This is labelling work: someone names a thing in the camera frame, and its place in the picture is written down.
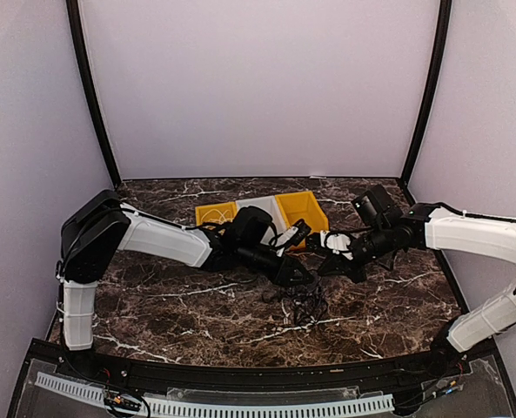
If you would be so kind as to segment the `yellow bin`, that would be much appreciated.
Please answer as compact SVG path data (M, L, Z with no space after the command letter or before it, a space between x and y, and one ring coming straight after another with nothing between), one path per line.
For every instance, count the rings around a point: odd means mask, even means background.
M224 224L231 222L237 214L235 202L225 202L195 208L196 225L201 226L206 223Z
M330 229L329 221L311 191L275 195L281 215L287 226L303 219L313 233Z

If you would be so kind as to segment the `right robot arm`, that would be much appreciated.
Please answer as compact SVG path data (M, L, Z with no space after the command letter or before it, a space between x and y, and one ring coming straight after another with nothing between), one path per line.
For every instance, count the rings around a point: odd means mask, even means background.
M343 274L360 283L366 279L365 265L411 248L472 253L516 265L516 218L460 211L443 202L417 203L402 211L382 185L368 189L352 205L364 230L320 231L306 240L309 248L325 254L321 276ZM440 378L455 366L457 356L510 327L516 327L516 282L445 324L423 369Z

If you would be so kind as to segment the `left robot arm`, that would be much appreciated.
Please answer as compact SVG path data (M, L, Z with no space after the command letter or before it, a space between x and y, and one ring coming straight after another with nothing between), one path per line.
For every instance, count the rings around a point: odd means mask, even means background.
M239 209L224 224L182 226L139 211L112 190L101 191L61 227L56 278L62 288L58 309L61 336L71 350L69 367L84 380L96 379L102 372L101 359L89 350L95 294L117 251L146 253L209 272L245 266L279 287L311 284L312 273L287 254L311 228L300 219L265 243L266 233L275 230L272 216L256 206Z

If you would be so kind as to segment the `white bin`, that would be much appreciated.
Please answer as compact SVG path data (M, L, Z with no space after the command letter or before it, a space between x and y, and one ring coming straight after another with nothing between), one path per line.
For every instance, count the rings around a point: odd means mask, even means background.
M237 210L247 206L255 206L267 212L272 218L272 223L275 225L277 233L283 233L286 230L285 219L280 211L278 202L273 195L252 199L240 199L236 200L235 204Z

